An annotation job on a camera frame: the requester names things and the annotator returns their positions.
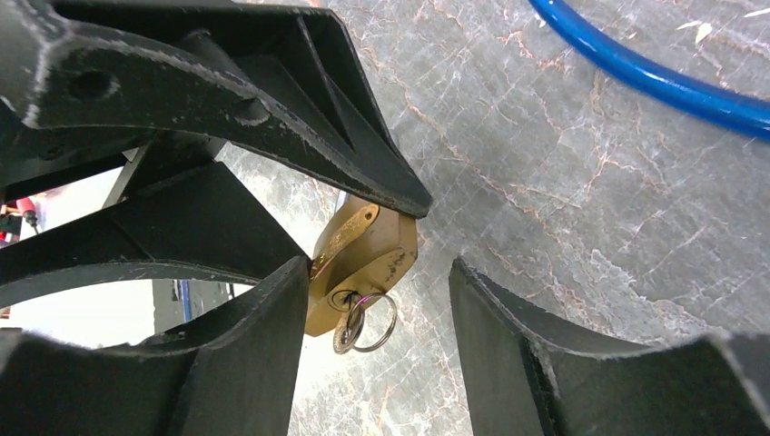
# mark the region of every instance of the red object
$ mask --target red object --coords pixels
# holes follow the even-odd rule
[[[37,213],[35,204],[32,203],[32,200],[30,200],[29,197],[16,200],[16,209],[19,210],[19,213],[22,214],[22,216],[27,212]]]
[[[28,197],[21,198],[19,200],[16,200],[15,202],[10,202],[5,204],[8,208],[15,209],[13,213],[20,214],[29,225],[32,226],[32,228],[35,230],[35,233],[38,232],[37,230],[37,210],[35,209],[35,203],[29,199]],[[11,241],[10,243],[13,243],[18,240],[18,237],[21,236],[21,234],[11,234]],[[0,240],[5,241],[5,239],[8,237],[7,233],[3,233],[0,231]]]

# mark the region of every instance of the padlock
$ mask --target padlock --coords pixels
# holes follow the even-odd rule
[[[389,291],[416,260],[414,218],[349,195],[315,246],[305,333],[333,330],[354,292]]]

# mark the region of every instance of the black metal frame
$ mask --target black metal frame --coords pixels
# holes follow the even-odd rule
[[[285,434],[310,259],[216,154],[232,141],[415,217],[431,202],[344,26],[229,0],[7,0],[0,41],[0,201],[123,167],[102,211],[0,250],[0,306],[140,278],[256,285],[136,347],[0,332],[4,434]],[[477,435],[770,433],[767,336],[648,349],[461,260],[449,289]]]
[[[0,41],[0,202],[123,167],[103,210],[0,250],[0,307],[119,280],[256,285],[138,347],[0,332],[4,433],[285,434],[310,259],[217,153],[230,141],[415,217],[431,202],[340,20],[9,0]]]
[[[374,203],[428,212],[430,195],[390,138],[331,11],[228,0],[14,0],[0,13],[9,47],[0,53],[6,196],[31,180],[54,187],[67,178],[52,174],[166,131],[229,140]],[[172,134],[163,143],[188,140]],[[188,164],[185,154],[160,155],[151,168]]]
[[[449,292],[476,435],[770,433],[770,336],[648,348],[545,312],[462,259]]]

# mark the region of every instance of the key ring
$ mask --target key ring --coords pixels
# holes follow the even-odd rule
[[[388,330],[386,330],[385,334],[383,334],[382,337],[380,337],[372,345],[370,345],[368,347],[357,347],[355,345],[355,341],[353,341],[351,343],[352,344],[351,348],[353,350],[357,351],[357,352],[373,352],[373,351],[379,349],[379,347],[381,347],[382,345],[385,345],[385,342],[387,342],[388,339],[390,339],[390,336],[393,334],[393,331],[396,330],[396,322],[399,320],[398,306],[396,305],[395,300],[393,300],[388,295],[386,295],[386,294],[384,294],[382,292],[373,292],[373,293],[365,295],[363,298],[361,298],[360,300],[358,300],[356,302],[356,304],[353,306],[353,308],[350,309],[349,313],[354,313],[354,312],[356,312],[357,309],[360,308],[360,312],[361,312],[361,326],[360,327],[362,328],[363,327],[363,316],[362,315],[365,312],[365,309],[362,309],[362,305],[364,303],[366,303],[367,301],[369,301],[371,299],[374,299],[374,298],[376,298],[376,299],[384,298],[385,300],[387,300],[390,303],[390,308],[393,310],[393,316],[390,318],[390,325],[388,326]],[[345,330],[346,331],[350,330],[350,317],[348,317],[347,321],[345,322]],[[356,341],[358,340],[358,336],[360,336],[360,332],[358,332],[358,335],[356,335]]]
[[[345,298],[350,298],[350,301],[348,302],[348,306],[350,307],[353,304],[353,301],[358,303],[361,296],[358,292],[351,292]],[[337,327],[334,329],[332,346],[334,352],[337,354],[344,354],[352,350],[356,341],[359,339],[361,332],[363,332],[363,323],[366,318],[366,313],[364,313],[365,311],[363,310],[358,310],[358,317],[356,317],[354,324],[355,330],[353,330],[350,327],[350,318],[353,318],[354,312],[356,312],[355,307],[350,308],[348,312],[340,317],[340,320],[337,322]]]

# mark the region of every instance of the hole in metal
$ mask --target hole in metal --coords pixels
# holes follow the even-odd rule
[[[89,71],[70,82],[70,95],[81,102],[92,102],[108,97],[116,88],[115,78],[101,71]]]

